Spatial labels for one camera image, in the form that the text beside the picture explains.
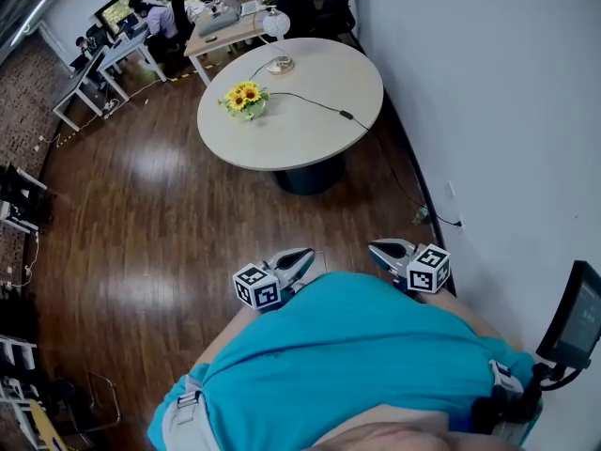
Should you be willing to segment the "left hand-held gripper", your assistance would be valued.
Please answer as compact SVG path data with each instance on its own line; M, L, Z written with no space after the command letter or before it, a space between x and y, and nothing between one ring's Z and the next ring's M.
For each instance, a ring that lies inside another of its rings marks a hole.
M276 309L288 303L315 260L310 247L286 249L270 261L248 264L233 275L237 297L252 309Z

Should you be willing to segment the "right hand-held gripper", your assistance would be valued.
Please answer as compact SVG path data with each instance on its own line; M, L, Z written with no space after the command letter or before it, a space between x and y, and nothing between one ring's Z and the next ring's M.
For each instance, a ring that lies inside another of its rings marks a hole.
M385 272L406 280L409 292L436 294L451 274L451 255L434 244L416 246L406 240L371 241L369 254Z

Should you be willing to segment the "globe desk lamp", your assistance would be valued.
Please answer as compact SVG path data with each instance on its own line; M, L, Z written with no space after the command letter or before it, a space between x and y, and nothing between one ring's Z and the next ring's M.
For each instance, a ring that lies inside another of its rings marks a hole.
M285 35L290 30L291 22L289 17L281 10L278 10L276 6L265 6L262 13L264 13L264 16L261 22L261 30L258 29L256 23L259 12L253 16L253 30L261 41L277 52L277 55L266 65L267 71L271 75L281 76L293 70L295 62L286 50L276 43L267 41L264 36L268 35L277 41L283 41Z

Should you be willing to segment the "person's right forearm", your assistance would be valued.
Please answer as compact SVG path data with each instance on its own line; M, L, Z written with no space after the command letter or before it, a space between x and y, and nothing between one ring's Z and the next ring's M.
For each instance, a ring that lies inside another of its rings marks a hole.
M436 306L464 321L479 337L503 340L503 337L497 330L461 303L446 288L441 288L437 293L421 293L420 296L425 303Z

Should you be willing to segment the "person's left forearm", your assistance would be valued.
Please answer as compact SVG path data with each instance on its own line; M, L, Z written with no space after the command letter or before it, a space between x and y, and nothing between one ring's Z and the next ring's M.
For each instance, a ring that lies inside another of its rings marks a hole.
M224 329L215 337L208 347L200 354L192 368L199 365L210 364L222 349L237 337L249 324L261 316L261 313L243 306L238 313L229 321Z

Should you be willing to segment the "ceiling tube light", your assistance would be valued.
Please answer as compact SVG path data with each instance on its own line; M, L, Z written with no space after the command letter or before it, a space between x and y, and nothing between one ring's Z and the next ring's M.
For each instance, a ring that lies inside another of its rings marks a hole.
M24 20L24 22L12 38L12 41L10 42L11 47L15 46L18 43L19 39L30 30L32 22L37 18L41 10L46 5L47 1L48 0L40 0L37 3L37 5L31 10L27 18Z

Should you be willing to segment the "person's teal shirt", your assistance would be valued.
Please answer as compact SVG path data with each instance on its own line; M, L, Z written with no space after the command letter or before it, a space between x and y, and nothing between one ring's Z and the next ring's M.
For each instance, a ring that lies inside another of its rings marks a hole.
M182 376L147 436L156 451L303 451L378 405L482 434L473 412L492 395L491 363L532 378L532 357L504 339L374 276L326 273Z

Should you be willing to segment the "round beige table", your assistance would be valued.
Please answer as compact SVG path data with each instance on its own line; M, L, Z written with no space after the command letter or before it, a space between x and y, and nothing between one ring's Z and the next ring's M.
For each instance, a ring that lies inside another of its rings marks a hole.
M376 122L383 83L360 51L329 39L286 39L278 44L294 69L271 75L277 52L264 45L236 58L205 90L197 126L208 149L222 161L268 172L286 192L321 194L345 171L345 152ZM270 93L254 121L232 118L217 100L237 83L253 80Z

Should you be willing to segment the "black metal chair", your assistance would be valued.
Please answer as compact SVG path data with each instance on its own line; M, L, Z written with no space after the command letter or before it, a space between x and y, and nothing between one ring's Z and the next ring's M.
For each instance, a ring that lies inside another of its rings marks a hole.
M91 370L86 372L89 408L94 427L89 432L105 431L118 426L123 420L123 411L116 384L109 378Z

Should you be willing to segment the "light wooden office desk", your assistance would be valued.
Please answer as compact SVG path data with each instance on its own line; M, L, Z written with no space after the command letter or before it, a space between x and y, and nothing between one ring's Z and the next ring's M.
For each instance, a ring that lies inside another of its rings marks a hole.
M212 22L215 20L213 12L209 9L209 6L205 6L196 16L194 29L186 44L184 55L191 61L205 87L210 85L211 79L202 65L200 60L201 55L229 47L249 38L258 38L259 36L266 35L262 26L262 20L272 9L275 9L275 6L261 5L259 11L256 13L239 17L236 22L232 22L221 29L214 29L205 36L200 35L200 30L207 25L212 25Z

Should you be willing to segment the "grey padded sleeve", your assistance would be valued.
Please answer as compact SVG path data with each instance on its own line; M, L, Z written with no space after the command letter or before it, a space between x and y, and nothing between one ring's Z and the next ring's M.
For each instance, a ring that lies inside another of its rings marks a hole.
M216 13L203 11L196 19L196 34L199 37L205 37L235 24L238 20L239 15L232 8Z

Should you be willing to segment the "white office desk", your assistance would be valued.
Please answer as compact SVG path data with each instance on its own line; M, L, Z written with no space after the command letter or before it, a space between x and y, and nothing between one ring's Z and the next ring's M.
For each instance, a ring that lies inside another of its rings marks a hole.
M94 56L89 60L89 62L85 65L84 69L73 76L67 86L60 93L60 98L52 107L52 112L59 117L64 123L69 125L75 132L79 132L81 127L73 122L70 118L66 116L66 114L62 111L62 108L67 104L68 101L71 100L73 96L77 96L88 108L90 108L94 114L98 117L102 116L102 111L98 107L96 103L94 103L90 98L87 97L84 91L84 86L88 84L88 74L93 69L96 64L102 62L104 55L106 53L107 47L103 46L100 50L98 50Z
M103 49L104 57L98 67L98 72L106 80L109 86L122 98L124 102L130 100L130 96L125 90L116 82L116 80L108 73L108 69L113 67L118 61L129 56L134 52L140 53L146 62L150 65L150 68L159 76L162 82L167 81L167 77L163 73L157 61L151 55L148 50L145 41L150 35L149 30L145 28L141 33L136 35L133 39L125 43L119 43L114 48Z

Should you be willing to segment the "white shelf rack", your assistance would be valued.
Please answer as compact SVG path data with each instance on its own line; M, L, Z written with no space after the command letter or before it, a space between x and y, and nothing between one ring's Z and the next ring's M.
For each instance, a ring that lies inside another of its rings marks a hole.
M10 375L0 373L0 403L28 409L29 401L39 397L37 387L22 376L37 369L37 350L34 343L0 334L0 364L11 368Z
M25 234L47 221L48 187L13 164L0 164L0 222Z

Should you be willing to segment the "yellow board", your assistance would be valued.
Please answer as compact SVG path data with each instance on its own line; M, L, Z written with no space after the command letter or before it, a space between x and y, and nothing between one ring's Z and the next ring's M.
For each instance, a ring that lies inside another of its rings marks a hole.
M49 451L69 451L46 411L34 399L29 400L29 408L33 420L39 431L39 436L46 444Z

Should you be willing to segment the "black screen on mount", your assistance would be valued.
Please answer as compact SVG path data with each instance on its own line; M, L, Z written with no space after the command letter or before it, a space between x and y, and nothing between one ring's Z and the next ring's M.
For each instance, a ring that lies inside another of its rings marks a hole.
M589 367L600 337L601 276L587 261L575 260L536 353L551 363L582 370Z

